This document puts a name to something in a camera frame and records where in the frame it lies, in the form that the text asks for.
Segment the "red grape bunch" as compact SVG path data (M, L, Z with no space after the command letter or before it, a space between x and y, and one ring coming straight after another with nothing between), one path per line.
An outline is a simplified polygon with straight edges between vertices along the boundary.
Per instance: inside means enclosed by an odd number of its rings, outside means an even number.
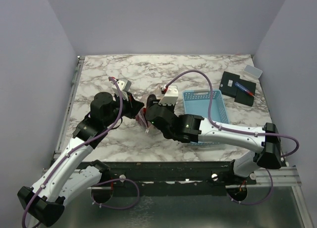
M148 122L145 118L145 113L146 113L146 108L142 108L136 115L136 121L141 128L146 130L148 128Z

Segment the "clear pink zip bag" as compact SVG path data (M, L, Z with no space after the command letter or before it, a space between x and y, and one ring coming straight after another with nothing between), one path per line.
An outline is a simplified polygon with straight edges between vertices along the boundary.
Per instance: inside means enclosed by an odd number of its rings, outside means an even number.
M136 116L136 122L138 125L143 129L146 135L148 136L155 136L160 133L160 130L158 130L156 127L154 127L150 122L148 122L145 118L145 112L147 107L147 101L150 95L154 95L158 100L161 95L161 90L159 87L157 87L153 92L144 94L141 97L141 102L144 103L144 107L139 111L139 113Z

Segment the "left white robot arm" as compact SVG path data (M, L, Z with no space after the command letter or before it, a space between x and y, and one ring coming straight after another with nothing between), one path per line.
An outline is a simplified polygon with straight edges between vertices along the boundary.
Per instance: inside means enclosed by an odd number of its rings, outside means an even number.
M127 95L127 99L121 99L118 94L96 94L90 112L77 125L64 152L37 182L18 191L25 213L39 224L47 227L55 224L67 204L87 188L126 180L124 175L116 176L99 160L91 162L73 180L69 178L122 117L134 119L144 107L131 93Z

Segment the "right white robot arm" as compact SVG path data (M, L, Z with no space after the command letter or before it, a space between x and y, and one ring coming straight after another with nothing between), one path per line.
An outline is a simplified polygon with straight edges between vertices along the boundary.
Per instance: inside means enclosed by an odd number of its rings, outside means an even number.
M181 143L217 142L247 149L248 153L233 160L227 172L228 180L233 184L239 184L259 168L281 168L280 139L275 135L274 124L267 123L262 128L246 128L211 123L199 115L177 116L172 105L161 104L153 94L147 99L145 118L166 139Z

